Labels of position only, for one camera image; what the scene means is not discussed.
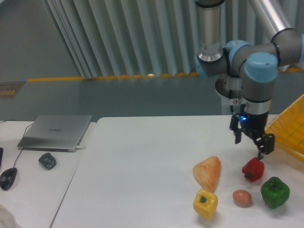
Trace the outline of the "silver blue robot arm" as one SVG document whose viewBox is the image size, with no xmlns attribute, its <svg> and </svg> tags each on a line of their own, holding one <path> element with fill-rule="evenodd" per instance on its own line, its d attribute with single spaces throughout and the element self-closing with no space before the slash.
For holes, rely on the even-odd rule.
<svg viewBox="0 0 304 228">
<path fill-rule="evenodd" d="M 298 34 L 275 0 L 252 0 L 250 5 L 269 38 L 269 43 L 253 46 L 232 40 L 220 46 L 221 0 L 197 0 L 200 21 L 200 45 L 196 62 L 200 76 L 226 73 L 238 79 L 237 88 L 228 88 L 228 96 L 241 97 L 239 112 L 234 112 L 230 129 L 235 142 L 241 136 L 251 138 L 258 148 L 258 159 L 271 153 L 275 136 L 265 132 L 275 79 L 279 67 L 304 59 L 304 37 Z"/>
</svg>

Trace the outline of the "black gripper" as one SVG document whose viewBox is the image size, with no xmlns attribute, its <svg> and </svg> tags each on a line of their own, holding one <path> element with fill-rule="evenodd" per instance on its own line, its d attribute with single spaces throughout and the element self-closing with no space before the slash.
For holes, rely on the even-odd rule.
<svg viewBox="0 0 304 228">
<path fill-rule="evenodd" d="M 234 132 L 235 144 L 241 142 L 242 133 L 254 141 L 258 148 L 257 159 L 259 161 L 263 159 L 264 155 L 273 152 L 275 147 L 275 135 L 265 133 L 268 113 L 249 113 L 246 110 L 246 105 L 242 104 L 240 112 L 232 115 L 229 127 Z"/>
</svg>

